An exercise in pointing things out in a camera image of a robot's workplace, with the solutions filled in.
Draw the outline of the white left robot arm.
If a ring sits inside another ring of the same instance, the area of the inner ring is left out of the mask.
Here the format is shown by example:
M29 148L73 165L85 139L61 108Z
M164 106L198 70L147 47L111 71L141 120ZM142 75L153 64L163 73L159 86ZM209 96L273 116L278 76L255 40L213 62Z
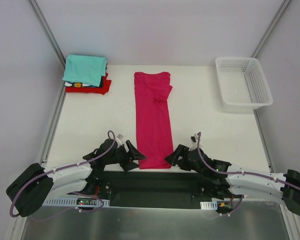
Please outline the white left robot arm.
M107 165L119 164L127 172L138 168L137 161L146 156L132 143L106 139L99 147L83 156L81 162L57 167L42 167L33 163L27 167L6 189L11 200L12 217L28 217L35 213L45 201L67 194L83 194L97 197L102 191L98 174Z

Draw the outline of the crimson pink t shirt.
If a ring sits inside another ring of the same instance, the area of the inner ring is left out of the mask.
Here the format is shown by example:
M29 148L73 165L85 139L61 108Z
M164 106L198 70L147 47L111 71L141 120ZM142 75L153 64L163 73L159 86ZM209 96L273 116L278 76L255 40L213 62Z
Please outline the crimson pink t shirt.
M165 157L174 151L168 98L172 91L168 72L134 74L137 149L146 156L140 169L169 169Z

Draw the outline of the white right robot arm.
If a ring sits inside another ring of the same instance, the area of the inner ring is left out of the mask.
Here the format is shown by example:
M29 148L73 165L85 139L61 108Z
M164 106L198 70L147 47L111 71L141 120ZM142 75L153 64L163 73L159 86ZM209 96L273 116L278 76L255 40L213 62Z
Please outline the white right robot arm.
M181 170L195 171L211 198L250 196L278 203L300 216L300 173L257 172L226 161L211 159L201 149L178 145L164 159Z

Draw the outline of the white plastic basket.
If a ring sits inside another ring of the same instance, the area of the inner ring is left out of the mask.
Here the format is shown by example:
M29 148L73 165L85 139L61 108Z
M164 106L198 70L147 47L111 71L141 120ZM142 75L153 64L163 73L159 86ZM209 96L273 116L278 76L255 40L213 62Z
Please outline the white plastic basket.
M215 66L225 109L246 112L273 104L271 90L258 59L217 57Z

